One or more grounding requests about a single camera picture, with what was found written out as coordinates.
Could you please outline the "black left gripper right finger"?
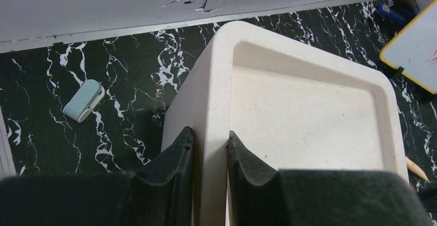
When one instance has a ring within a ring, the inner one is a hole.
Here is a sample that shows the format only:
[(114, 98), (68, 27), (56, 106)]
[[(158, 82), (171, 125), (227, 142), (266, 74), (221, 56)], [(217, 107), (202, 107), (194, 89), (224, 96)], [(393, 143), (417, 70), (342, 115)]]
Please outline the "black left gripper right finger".
[(275, 170), (229, 133), (230, 225), (431, 225), (398, 175), (371, 170)]

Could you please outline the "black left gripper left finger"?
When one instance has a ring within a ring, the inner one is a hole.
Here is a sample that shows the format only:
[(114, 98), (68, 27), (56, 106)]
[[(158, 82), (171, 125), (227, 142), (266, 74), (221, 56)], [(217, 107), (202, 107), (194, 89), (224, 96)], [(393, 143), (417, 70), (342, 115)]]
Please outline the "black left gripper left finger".
[(194, 131), (128, 172), (1, 180), (1, 225), (190, 225)]

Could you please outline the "white drawer organizer box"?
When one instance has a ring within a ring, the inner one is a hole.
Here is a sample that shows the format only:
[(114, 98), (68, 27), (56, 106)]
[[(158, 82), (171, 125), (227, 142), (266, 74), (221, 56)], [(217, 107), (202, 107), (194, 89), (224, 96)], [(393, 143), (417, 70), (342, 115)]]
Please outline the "white drawer organizer box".
[(230, 131), (274, 169), (408, 179), (394, 89), (375, 69), (243, 21), (212, 37), (165, 114), (162, 148), (194, 130), (193, 225), (228, 225)]

